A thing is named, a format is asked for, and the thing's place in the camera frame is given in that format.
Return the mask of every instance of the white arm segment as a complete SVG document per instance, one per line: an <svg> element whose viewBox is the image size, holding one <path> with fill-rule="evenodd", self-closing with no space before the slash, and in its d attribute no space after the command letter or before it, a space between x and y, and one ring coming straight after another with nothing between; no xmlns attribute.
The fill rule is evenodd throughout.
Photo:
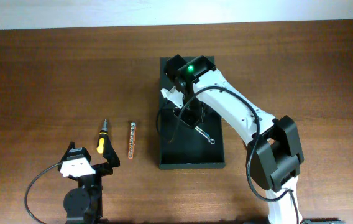
<svg viewBox="0 0 353 224"><path fill-rule="evenodd" d="M241 95L226 79L221 71L208 71L199 77L199 81L193 84L193 91L197 93L203 88L209 86L221 86L233 91L245 99L257 112L260 118L260 134L273 126L272 120L275 117L268 114L251 103L246 97ZM197 99L212 107L222 118L225 119L243 139L245 145L252 141L252 135L257 132L257 125L254 123L254 115L251 111L236 97L219 90L207 90L200 93Z"/></svg>
<svg viewBox="0 0 353 224"><path fill-rule="evenodd" d="M282 185L282 189L278 192L274 192L272 190L266 191L267 198L277 198L279 197L285 190L292 189L294 190L293 195L296 203L296 208L298 209L298 201L296 199L296 183L298 182L298 176L293 177L285 184ZM296 224L296 214L293 201L290 197L290 194L285 195L282 199L277 202L268 203L269 205L269 222L270 224ZM302 221L302 215L298 209L298 217L300 222Z"/></svg>

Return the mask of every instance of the wooden table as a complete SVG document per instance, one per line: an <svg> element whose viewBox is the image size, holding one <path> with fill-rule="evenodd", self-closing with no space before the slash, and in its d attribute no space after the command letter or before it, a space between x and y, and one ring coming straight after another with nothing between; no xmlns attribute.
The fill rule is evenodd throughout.
<svg viewBox="0 0 353 224"><path fill-rule="evenodd" d="M96 140L110 120L121 160L103 179L112 221L190 222L266 216L245 179L245 147L224 122L224 169L158 169L160 57L213 55L243 95L300 132L305 162L298 202L305 218L353 223L353 21L0 30L0 223L34 223L29 182L69 141L103 162ZM127 159L129 121L137 123ZM51 171L33 186L32 211L64 223L76 182Z"/></svg>

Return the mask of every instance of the white wall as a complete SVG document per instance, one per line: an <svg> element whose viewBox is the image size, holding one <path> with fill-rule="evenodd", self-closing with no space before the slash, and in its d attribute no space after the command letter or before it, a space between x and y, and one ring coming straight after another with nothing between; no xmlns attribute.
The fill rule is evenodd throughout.
<svg viewBox="0 0 353 224"><path fill-rule="evenodd" d="M353 19L353 0L0 0L0 29Z"/></svg>

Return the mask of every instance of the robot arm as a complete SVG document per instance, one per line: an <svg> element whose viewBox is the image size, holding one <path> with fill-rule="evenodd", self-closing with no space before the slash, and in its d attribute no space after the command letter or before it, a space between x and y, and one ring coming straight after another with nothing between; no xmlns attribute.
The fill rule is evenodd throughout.
<svg viewBox="0 0 353 224"><path fill-rule="evenodd" d="M162 89L162 95L179 109L195 93L209 86L223 87L245 99L259 116L260 123L260 139L251 163L251 177L266 190L267 198L277 198L286 189L291 189L297 202L296 183L300 173L299 166L303 162L303 153L298 130L291 118L285 116L278 120L255 106L233 88L215 65L204 56L186 63L176 55L167 62L165 73L175 87L171 91ZM189 105L188 112L193 115L199 113L195 112L195 108L201 108L200 103L210 106L239 133L247 146L248 155L253 147L253 137L257 134L254 116L248 107L236 97L220 90L206 90L197 95L196 99L196 102L192 101L193 106ZM274 140L272 145L268 142L269 139ZM299 222L302 221L299 211L298 217ZM271 224L297 223L292 199L285 196L277 202L270 202L268 220Z"/></svg>

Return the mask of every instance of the table surface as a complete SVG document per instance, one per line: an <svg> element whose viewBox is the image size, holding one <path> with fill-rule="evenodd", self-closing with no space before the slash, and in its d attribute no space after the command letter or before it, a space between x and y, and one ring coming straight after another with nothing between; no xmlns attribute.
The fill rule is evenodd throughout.
<svg viewBox="0 0 353 224"><path fill-rule="evenodd" d="M24 210L25 189L70 141L89 150L92 164L103 162L95 148L105 118L121 160L103 178L105 218L266 216L267 204L245 179L245 147L224 121L224 169L158 169L160 57L176 54L215 56L248 99L293 118L305 155L302 215L353 223L353 20L0 30L0 223L34 223ZM137 123L132 161L129 121ZM63 197L74 187L53 170L33 186L29 205L43 221L64 223Z"/></svg>

